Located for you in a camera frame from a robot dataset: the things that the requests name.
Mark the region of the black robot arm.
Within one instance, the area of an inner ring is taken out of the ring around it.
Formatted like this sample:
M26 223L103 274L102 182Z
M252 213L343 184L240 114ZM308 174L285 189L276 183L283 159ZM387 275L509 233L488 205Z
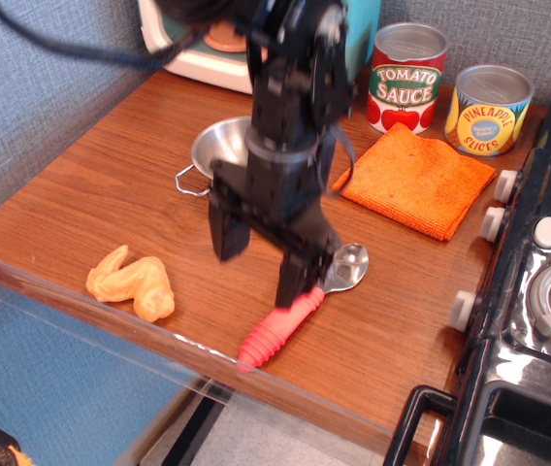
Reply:
M340 119L352 103L346 12L339 1L162 1L160 11L202 35L226 19L247 40L252 116L247 161L212 164L210 228L221 260L252 233L281 249L275 303L287 308L323 279L340 238L321 208Z

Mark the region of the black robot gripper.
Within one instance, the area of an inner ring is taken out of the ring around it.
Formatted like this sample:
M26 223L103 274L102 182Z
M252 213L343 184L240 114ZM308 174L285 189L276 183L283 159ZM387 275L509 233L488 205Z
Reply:
M299 145L279 144L251 123L245 133L247 164L215 162L209 223L221 262L240 255L255 230L283 252L275 295L290 308L324 278L340 238L321 210L339 125L305 134Z

